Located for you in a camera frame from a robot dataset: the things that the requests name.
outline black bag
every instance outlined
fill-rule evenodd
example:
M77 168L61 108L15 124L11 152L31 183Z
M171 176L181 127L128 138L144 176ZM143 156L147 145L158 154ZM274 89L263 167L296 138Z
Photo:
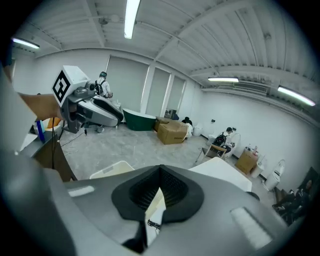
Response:
M104 83L104 80L102 81L101 84L97 83L97 80L95 80L95 87L94 89L96 90L96 94L99 96L103 96L104 95L104 90L102 89L102 84Z
M227 140L227 137L224 136L224 133L222 133L218 137L215 138L213 144L221 147L226 143L226 140Z

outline fluorescent light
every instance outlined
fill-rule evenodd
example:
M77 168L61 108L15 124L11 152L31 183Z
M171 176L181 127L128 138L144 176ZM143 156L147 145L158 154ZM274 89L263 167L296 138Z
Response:
M210 82L233 82L238 83L238 78L235 77L209 77L208 80Z
M140 0L126 0L124 20L124 37L126 39L132 38L139 4Z
M284 87L282 87L282 86L279 86L279 87L278 87L278 91L279 91L279 92L282 92L282 93L284 93L284 94L290 95L291 97L294 97L294 98L298 99L299 101L302 101L302 102L308 104L309 106L314 106L314 105L316 105L316 103L314 103L311 99L308 99L307 97L302 96L301 94L296 93L296 92L294 92L293 90L289 90L289 89L287 89L287 88L284 88Z
M22 45L25 45L25 46L29 46L29 47L32 47L32 48L35 48L35 49L39 49L39 45L36 45L32 42L28 42L26 40L22 40L22 39L17 39L17 38L13 38L12 39L15 43L18 43L18 44L22 44Z

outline gray tile floor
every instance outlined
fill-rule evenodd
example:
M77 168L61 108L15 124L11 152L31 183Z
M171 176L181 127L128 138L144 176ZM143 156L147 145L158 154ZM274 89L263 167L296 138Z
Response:
M195 166L199 148L206 143L203 137L192 136L181 144L164 145L154 131L133 131L124 124L117 129L104 129L104 132L96 133L91 126L87 136L80 135L84 132L82 129L77 134L65 131L61 137L60 144L64 145L80 135L62 146L65 158L79 180L88 179L91 174L119 161L126 161L134 169L160 164L190 169ZM233 167L236 161L233 157L226 160ZM260 178L247 178L252 181L252 192L265 206L272 208L275 194L267 192Z

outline orange object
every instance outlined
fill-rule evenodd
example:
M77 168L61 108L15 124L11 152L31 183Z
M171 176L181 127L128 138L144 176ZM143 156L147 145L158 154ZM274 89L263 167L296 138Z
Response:
M47 129L50 129L52 128L52 123L53 123L53 127L56 127L59 123L60 123L60 119L58 117L55 117L54 119L53 118L50 118L49 122L48 122L48 126L47 126Z

